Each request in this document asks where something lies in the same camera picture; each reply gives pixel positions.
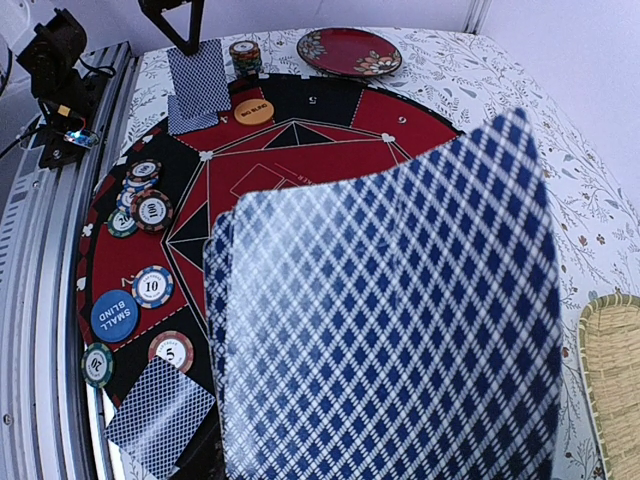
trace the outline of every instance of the black cable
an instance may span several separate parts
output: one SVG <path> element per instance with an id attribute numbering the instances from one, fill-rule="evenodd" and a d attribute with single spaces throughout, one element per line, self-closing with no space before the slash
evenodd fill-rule
<path id="1" fill-rule="evenodd" d="M 98 75 L 104 75 L 109 78 L 113 78 L 116 76 L 116 69 L 113 67 L 110 67 L 109 65 L 103 65 L 101 67 L 92 67 L 81 58 L 79 58 L 78 60 L 80 60 L 80 63 L 82 64 L 82 66 L 87 70 L 89 70 L 90 72 L 97 73 Z"/>
<path id="2" fill-rule="evenodd" d="M 11 67 L 13 66 L 13 53 L 11 53 L 9 47 L 7 47 L 7 54 L 9 55 L 9 63 L 7 63 L 7 74 L 5 76 L 4 83 L 0 85 L 0 97 L 7 89 L 7 85 L 9 85 L 9 76 L 11 75 Z"/>
<path id="3" fill-rule="evenodd" d="M 46 125 L 41 125 L 37 128 L 34 128 L 33 130 L 28 131 L 27 133 L 22 134 L 21 136 L 19 136 L 18 138 L 16 138 L 13 142 L 11 142 L 7 148 L 5 148 L 2 153 L 0 153 L 0 159 L 2 159 L 2 157 L 4 157 L 7 153 L 9 153 L 11 151 L 11 149 L 13 147 L 15 147 L 17 144 L 19 144 L 22 140 L 24 140 L 25 138 L 29 138 L 32 135 L 35 135 L 36 133 L 38 133 L 41 130 L 44 130 L 46 128 Z"/>

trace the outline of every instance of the table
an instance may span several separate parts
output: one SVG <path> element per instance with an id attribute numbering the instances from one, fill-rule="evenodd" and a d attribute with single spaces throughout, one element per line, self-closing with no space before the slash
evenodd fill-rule
<path id="1" fill-rule="evenodd" d="M 561 269 L 564 345 L 554 478 L 603 477 L 578 362 L 576 331 L 591 299 L 640 285 L 640 217 L 603 160 L 556 102 L 524 68 L 484 36 L 399 28 L 365 28 L 395 44 L 404 58 L 396 73 L 370 84 L 408 97 L 471 131 L 503 110 L 522 106 L 534 126 L 547 179 Z M 297 55 L 308 30 L 285 30 L 222 39 L 223 51 L 241 39 L 260 45 L 266 73 L 318 76 Z M 228 54 L 226 73 L 235 79 Z M 173 84 L 165 50 L 144 55 L 130 105 L 124 153 L 167 115 Z M 127 478 L 149 479 L 121 452 Z"/>

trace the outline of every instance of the wicker basket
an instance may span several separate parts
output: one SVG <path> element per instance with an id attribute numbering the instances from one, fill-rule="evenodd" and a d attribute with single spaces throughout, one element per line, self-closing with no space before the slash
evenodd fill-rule
<path id="1" fill-rule="evenodd" d="M 609 480 L 640 478 L 640 298 L 608 295 L 582 311 L 581 368 Z"/>

